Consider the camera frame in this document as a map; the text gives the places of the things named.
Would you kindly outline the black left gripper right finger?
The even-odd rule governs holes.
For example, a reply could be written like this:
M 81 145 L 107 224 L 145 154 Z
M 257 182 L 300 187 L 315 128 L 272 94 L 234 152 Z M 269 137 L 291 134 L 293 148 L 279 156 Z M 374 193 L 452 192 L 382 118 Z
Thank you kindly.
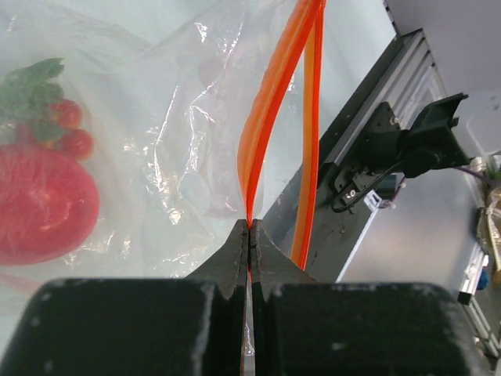
M 458 302 L 428 283 L 319 283 L 249 230 L 258 375 L 487 375 Z

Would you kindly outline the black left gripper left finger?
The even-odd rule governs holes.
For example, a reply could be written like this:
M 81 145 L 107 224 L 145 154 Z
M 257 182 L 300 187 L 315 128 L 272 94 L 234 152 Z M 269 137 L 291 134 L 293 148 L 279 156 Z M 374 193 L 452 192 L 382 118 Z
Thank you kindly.
M 183 278 L 57 279 L 27 304 L 4 375 L 241 375 L 247 222 Z

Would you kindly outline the red fake tomato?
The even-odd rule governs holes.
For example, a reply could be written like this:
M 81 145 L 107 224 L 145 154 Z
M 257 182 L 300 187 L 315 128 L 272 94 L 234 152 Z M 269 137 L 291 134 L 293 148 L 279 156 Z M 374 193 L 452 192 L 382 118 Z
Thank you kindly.
M 1 147 L 1 264 L 26 266 L 83 245 L 99 217 L 96 182 L 54 150 Z

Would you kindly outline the clear zip top bag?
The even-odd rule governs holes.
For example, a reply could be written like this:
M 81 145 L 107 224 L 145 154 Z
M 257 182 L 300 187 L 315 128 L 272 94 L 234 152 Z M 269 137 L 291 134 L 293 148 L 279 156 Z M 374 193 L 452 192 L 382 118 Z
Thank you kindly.
M 314 168 L 325 8 L 2 2 L 1 76 L 63 60 L 60 83 L 83 105 L 95 141 L 89 159 L 70 158 L 100 196 L 83 245 L 47 262 L 1 264 L 2 317 L 20 315 L 50 280 L 183 277 L 234 221 L 260 213 L 262 169 L 278 143 L 295 167 Z

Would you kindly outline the cherry tomato sprig with leaves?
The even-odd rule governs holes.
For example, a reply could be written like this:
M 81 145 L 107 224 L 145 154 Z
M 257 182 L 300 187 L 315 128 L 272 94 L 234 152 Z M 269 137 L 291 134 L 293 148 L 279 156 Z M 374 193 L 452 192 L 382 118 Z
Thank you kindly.
M 61 58 L 40 60 L 1 76 L 1 142 L 55 150 L 78 161 L 95 149 L 84 107 L 60 83 Z

